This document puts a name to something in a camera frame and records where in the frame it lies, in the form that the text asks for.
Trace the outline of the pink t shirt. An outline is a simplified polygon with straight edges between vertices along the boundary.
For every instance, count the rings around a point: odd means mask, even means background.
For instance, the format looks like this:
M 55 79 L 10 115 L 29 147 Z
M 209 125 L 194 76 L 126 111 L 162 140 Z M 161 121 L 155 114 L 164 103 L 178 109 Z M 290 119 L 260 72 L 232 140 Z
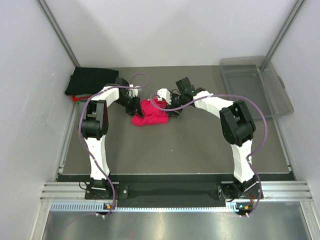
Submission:
M 135 115 L 131 123 L 134 126 L 142 127 L 147 125 L 166 124 L 169 121 L 169 115 L 160 110 L 151 103 L 149 99 L 144 99 L 140 102 L 142 117 Z

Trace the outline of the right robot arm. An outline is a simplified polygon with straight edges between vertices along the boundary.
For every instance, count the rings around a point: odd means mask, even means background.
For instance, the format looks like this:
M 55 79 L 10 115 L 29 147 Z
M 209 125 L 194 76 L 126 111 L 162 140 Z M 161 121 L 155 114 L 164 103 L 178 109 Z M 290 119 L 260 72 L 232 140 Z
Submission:
M 222 135 L 230 144 L 233 156 L 233 182 L 219 185 L 220 198 L 231 202 L 245 198 L 256 185 L 252 169 L 252 143 L 256 125 L 245 101 L 222 99 L 202 87 L 195 88 L 189 78 L 176 81 L 177 91 L 162 88 L 158 99 L 166 101 L 169 116 L 178 117 L 184 105 L 191 105 L 219 118 Z

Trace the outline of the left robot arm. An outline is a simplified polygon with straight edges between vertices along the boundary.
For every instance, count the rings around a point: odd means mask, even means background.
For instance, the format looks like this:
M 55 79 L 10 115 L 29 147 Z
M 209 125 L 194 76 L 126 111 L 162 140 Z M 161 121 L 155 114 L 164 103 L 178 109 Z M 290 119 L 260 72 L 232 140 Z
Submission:
M 86 200 L 106 200 L 116 197 L 116 190 L 110 179 L 110 168 L 106 155 L 106 135 L 109 129 L 108 107 L 118 103 L 127 114 L 142 116 L 139 91 L 124 78 L 116 78 L 115 83 L 104 86 L 87 100 L 81 100 L 82 109 L 78 125 L 78 136 L 90 159 L 90 179 L 85 180 Z

